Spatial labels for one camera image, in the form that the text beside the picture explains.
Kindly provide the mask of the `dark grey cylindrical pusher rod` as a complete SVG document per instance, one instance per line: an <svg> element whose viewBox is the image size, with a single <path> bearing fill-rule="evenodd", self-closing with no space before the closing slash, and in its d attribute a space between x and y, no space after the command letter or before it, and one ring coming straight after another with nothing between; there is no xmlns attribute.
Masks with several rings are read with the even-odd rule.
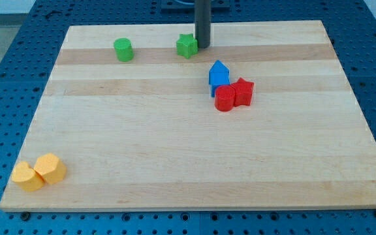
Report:
<svg viewBox="0 0 376 235"><path fill-rule="evenodd" d="M212 4L210 0L195 0L195 38L199 48L207 48L211 39Z"/></svg>

